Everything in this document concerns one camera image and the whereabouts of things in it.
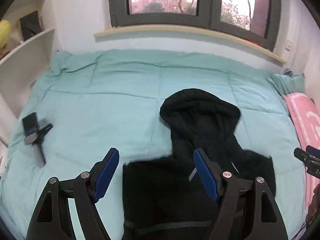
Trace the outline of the person's right hand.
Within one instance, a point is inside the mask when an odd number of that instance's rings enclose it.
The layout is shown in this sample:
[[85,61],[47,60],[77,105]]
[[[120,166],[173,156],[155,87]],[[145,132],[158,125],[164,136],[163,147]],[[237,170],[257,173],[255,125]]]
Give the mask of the person's right hand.
[[312,201],[311,201],[311,204],[309,205],[308,214],[305,219],[305,222],[307,225],[310,225],[312,223],[319,207],[319,200],[318,200],[319,187],[320,187],[320,184],[318,184],[313,191]]

